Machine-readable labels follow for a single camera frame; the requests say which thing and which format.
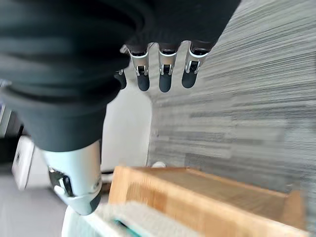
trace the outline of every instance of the white wall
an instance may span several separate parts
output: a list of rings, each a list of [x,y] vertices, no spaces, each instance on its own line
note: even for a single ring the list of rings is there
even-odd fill
[[[145,165],[152,121],[152,103],[139,88],[127,84],[107,107],[103,127],[101,170],[116,165]]]

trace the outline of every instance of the wooden board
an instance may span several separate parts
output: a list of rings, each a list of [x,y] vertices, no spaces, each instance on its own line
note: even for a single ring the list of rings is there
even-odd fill
[[[308,236],[304,213],[298,211],[302,205],[296,205],[302,203],[297,193],[288,198],[189,168],[117,167],[109,203],[131,200],[206,236]]]

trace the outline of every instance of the black fabric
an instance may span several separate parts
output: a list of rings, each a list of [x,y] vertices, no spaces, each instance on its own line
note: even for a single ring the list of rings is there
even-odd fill
[[[106,105],[119,92],[125,43],[215,43],[239,0],[3,0],[1,99],[35,144],[55,152],[102,136]],[[149,81],[138,80],[142,90]]]

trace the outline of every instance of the black fingertip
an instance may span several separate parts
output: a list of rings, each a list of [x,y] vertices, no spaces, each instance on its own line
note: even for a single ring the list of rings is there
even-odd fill
[[[138,87],[141,91],[147,91],[149,89],[149,75],[137,76]]]
[[[120,89],[121,90],[125,89],[125,87],[127,85],[125,73],[123,72],[123,74],[120,75],[118,72],[116,72],[114,74],[114,78],[119,80],[119,82],[120,82]]]
[[[196,80],[197,80],[197,74],[195,74],[194,72],[192,71],[190,71],[189,73],[187,73],[186,71],[183,72],[182,85],[184,88],[191,88],[196,83]]]
[[[164,73],[159,76],[159,89],[162,92],[168,92],[171,88],[171,75]]]

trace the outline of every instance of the robotic hand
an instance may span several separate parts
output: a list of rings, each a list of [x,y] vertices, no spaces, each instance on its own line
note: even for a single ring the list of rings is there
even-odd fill
[[[1,100],[44,150],[56,194],[76,212],[100,201],[106,106],[126,87],[129,57],[148,90],[148,45],[159,45],[159,88],[167,92],[180,43],[190,40],[182,85],[194,85],[205,57],[240,0],[3,0]]]

